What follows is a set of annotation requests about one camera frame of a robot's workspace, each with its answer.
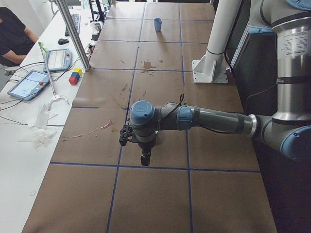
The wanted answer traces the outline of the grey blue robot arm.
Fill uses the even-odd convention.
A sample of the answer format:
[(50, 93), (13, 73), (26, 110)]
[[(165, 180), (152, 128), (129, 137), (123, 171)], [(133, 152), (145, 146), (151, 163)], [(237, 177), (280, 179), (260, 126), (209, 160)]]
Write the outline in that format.
[(153, 107), (141, 100), (130, 109), (131, 124), (119, 142), (142, 149), (148, 166), (156, 132), (192, 127), (238, 133), (259, 140), (292, 160), (311, 159), (311, 3), (308, 0), (254, 0), (250, 33), (277, 36), (277, 111), (272, 116), (242, 115), (169, 102)]

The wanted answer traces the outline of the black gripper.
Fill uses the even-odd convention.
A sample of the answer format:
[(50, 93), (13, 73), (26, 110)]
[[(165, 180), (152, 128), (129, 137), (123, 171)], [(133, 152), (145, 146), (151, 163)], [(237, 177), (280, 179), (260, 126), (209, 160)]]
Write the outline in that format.
[(142, 166), (149, 166), (151, 151), (155, 145), (156, 145), (156, 137), (154, 137), (150, 142), (138, 143), (138, 146), (142, 149), (142, 155), (140, 157)]

